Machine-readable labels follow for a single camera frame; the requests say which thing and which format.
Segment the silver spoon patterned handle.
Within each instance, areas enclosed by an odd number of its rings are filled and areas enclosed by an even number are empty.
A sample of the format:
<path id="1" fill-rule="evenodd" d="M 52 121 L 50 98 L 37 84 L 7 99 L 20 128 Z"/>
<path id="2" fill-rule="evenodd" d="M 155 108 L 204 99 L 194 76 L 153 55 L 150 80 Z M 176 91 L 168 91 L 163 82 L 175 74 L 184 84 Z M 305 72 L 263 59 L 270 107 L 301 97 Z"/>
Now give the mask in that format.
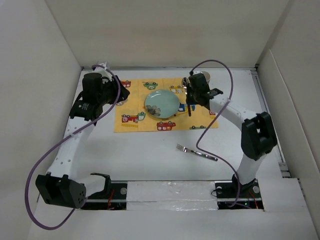
<path id="1" fill-rule="evenodd" d="M 192 93 L 192 89 L 190 86 L 190 81 L 187 77 L 184 77 L 182 79 L 182 86 L 184 88 L 185 91 L 185 95 L 186 95 L 186 104 L 187 104 L 187 111 L 188 111 L 188 116 L 191 117 L 192 113 L 191 113 L 191 93 Z"/>

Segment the purple ceramic mug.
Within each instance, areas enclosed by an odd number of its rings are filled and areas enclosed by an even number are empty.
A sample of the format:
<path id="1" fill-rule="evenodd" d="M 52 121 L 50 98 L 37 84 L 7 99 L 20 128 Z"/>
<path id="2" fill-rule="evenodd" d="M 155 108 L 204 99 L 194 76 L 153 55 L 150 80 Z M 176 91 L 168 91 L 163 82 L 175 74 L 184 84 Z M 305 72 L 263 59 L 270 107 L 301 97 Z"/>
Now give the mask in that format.
<path id="1" fill-rule="evenodd" d="M 204 77 L 205 77 L 205 80 L 207 82 L 207 84 L 210 83 L 210 80 L 211 80 L 211 75 L 207 72 L 207 71 L 202 71 Z"/>

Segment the yellow car-print cloth placemat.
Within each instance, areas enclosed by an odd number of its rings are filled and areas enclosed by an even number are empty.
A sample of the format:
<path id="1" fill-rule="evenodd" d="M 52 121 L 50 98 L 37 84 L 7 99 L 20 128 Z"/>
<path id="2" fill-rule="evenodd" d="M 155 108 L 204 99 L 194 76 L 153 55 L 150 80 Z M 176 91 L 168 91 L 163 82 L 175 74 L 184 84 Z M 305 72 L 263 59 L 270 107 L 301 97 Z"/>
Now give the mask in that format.
<path id="1" fill-rule="evenodd" d="M 191 105 L 191 116 L 188 115 L 185 91 L 182 79 L 156 78 L 156 79 L 126 79 L 122 85 L 129 90 L 127 100 L 118 103 L 115 107 L 114 132 L 156 132 L 156 131 L 184 131 L 205 129 L 216 117 L 210 111 L 199 105 Z M 168 90 L 179 99 L 178 111 L 168 118 L 157 118 L 150 113 L 159 114 L 152 104 L 145 106 L 148 94 L 156 90 Z"/>

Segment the green floral ceramic plate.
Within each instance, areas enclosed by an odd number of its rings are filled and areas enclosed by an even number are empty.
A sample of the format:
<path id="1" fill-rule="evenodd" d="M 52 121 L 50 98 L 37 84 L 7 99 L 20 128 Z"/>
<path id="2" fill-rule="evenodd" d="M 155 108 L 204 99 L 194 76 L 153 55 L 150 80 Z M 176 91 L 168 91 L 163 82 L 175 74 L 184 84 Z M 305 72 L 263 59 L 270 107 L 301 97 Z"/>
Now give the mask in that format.
<path id="1" fill-rule="evenodd" d="M 144 108 L 154 118 L 166 119 L 176 114 L 180 108 L 180 100 L 170 90 L 155 90 L 147 95 Z"/>

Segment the silver fork patterned handle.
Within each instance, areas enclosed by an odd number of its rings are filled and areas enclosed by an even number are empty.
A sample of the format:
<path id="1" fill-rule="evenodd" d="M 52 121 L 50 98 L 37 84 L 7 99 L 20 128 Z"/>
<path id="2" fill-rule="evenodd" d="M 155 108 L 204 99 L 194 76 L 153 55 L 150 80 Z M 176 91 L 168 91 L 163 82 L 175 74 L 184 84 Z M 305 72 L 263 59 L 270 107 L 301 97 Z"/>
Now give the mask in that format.
<path id="1" fill-rule="evenodd" d="M 181 152 L 192 154 L 192 155 L 195 155 L 195 156 L 198 156 L 198 157 L 201 157 L 201 158 L 205 158 L 205 159 L 208 159 L 208 160 L 211 160 L 211 161 L 214 161 L 214 162 L 218 161 L 218 159 L 216 157 L 214 157 L 214 156 L 207 155 L 205 153 L 202 153 L 202 152 L 199 152 L 199 151 L 196 151 L 196 150 L 192 150 L 192 149 L 187 148 L 185 146 L 182 146 L 180 144 L 176 145 L 176 149 L 181 151 Z"/>

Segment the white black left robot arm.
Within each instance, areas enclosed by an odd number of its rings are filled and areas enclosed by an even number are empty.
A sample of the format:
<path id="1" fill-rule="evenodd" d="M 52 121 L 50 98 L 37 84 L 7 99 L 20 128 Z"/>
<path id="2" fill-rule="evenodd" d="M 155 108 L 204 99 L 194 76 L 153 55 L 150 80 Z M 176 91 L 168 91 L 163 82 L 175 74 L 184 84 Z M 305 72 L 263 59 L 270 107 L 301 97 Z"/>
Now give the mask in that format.
<path id="1" fill-rule="evenodd" d="M 93 194 L 103 199 L 111 194 L 109 175 L 92 173 L 79 178 L 78 163 L 89 135 L 103 115 L 104 105 L 114 106 L 129 94 L 117 75 L 91 72 L 83 76 L 82 91 L 69 112 L 64 134 L 67 140 L 59 147 L 46 174 L 35 180 L 46 204 L 79 209 Z"/>

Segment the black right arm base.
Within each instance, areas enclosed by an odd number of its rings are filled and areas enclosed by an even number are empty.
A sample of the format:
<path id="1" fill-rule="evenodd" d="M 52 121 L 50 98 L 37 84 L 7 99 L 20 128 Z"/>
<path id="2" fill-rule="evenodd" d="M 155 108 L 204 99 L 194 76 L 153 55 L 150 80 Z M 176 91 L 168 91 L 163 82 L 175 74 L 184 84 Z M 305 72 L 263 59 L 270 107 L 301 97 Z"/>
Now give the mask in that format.
<path id="1" fill-rule="evenodd" d="M 219 210 L 263 210 L 263 200 L 257 180 L 238 193 L 237 183 L 231 180 L 214 182 L 211 195 L 217 200 Z"/>

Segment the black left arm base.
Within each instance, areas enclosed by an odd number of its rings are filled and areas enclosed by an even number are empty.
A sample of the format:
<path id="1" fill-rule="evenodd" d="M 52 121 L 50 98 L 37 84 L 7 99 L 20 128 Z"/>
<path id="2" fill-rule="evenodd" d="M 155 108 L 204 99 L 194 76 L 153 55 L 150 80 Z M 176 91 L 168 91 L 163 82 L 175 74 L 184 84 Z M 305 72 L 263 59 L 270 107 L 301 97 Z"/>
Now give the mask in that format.
<path id="1" fill-rule="evenodd" d="M 81 210 L 122 211 L 127 209 L 127 181 L 112 181 L 107 192 L 91 195 Z"/>

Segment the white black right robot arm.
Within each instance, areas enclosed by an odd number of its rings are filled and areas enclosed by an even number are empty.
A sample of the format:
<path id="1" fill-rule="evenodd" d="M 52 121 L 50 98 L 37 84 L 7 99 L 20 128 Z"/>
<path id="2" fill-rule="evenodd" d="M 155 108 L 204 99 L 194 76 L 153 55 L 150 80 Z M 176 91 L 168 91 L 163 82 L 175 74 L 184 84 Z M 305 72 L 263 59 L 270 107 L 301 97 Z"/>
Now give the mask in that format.
<path id="1" fill-rule="evenodd" d="M 210 89 L 202 72 L 190 75 L 183 84 L 186 102 L 205 107 L 216 116 L 222 116 L 241 132 L 243 152 L 240 165 L 232 176 L 231 191 L 243 197 L 253 185 L 257 171 L 267 154 L 278 144 L 275 128 L 269 113 L 257 113 L 235 103 L 230 96 L 217 88 Z"/>

